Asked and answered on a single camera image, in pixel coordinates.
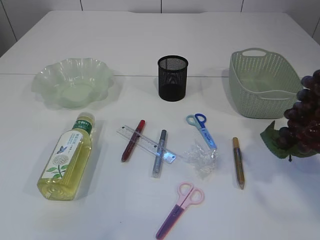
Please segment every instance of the blue scissors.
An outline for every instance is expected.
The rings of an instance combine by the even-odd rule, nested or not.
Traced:
[[[206,141],[206,143],[209,145],[211,149],[217,149],[214,139],[212,138],[212,136],[210,135],[210,133],[208,132],[205,126],[205,122],[207,121],[207,118],[205,115],[201,113],[197,113],[195,115],[189,115],[186,117],[186,121],[188,124],[195,126],[199,130],[202,137],[204,138],[204,140]]]

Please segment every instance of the pink scissors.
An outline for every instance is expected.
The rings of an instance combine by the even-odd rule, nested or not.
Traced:
[[[182,187],[189,187],[186,193],[182,192]],[[190,206],[190,205],[198,205],[202,203],[205,199],[205,193],[200,188],[194,187],[191,182],[182,182],[179,184],[177,189],[179,200],[170,212],[169,216],[166,218],[159,231],[156,233],[155,238],[158,240],[162,240],[171,230],[171,228],[175,225],[178,219],[181,217],[182,213]],[[195,194],[199,194],[199,199],[193,200]]]

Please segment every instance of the transparent ruler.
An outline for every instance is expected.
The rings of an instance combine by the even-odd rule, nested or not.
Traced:
[[[127,125],[123,125],[120,127],[117,131],[118,134],[121,134],[126,139],[131,140],[131,137],[134,133],[138,135],[138,138],[136,139],[135,143],[140,146],[141,148],[147,150],[148,152],[154,154],[155,156],[158,156],[157,150],[158,150],[158,143],[155,141],[152,141],[151,139],[147,138],[146,136],[143,136],[142,134],[136,132],[134,129],[128,127]],[[174,160],[176,160],[177,155],[173,153],[172,151],[169,151],[166,148],[163,148],[163,160],[165,160],[167,163],[172,164]]]

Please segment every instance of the scissors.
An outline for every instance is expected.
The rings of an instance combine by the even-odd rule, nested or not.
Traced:
[[[211,149],[217,149],[214,139],[212,138],[212,136],[210,135],[210,133],[208,132],[205,126],[205,122],[207,121],[207,118],[205,115],[201,113],[197,113],[195,115],[189,115],[186,117],[186,121],[188,124],[195,126],[199,130],[202,137],[204,138],[204,140],[206,141],[206,143],[209,145]]]
[[[184,186],[188,187],[186,192],[182,191]],[[194,187],[191,182],[182,182],[179,184],[177,189],[179,199],[169,216],[166,218],[159,231],[155,235],[155,238],[158,240],[163,240],[171,228],[175,225],[178,219],[181,217],[182,213],[190,206],[190,205],[198,205],[202,203],[205,199],[205,193],[200,188]],[[199,194],[199,198],[197,200],[193,200],[195,194]]]

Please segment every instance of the grape cluster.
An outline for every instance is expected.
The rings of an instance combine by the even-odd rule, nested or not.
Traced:
[[[280,128],[276,143],[284,150],[296,145],[302,154],[320,153],[320,69],[302,78],[301,84],[305,89],[296,94],[299,101],[284,112],[288,127]]]

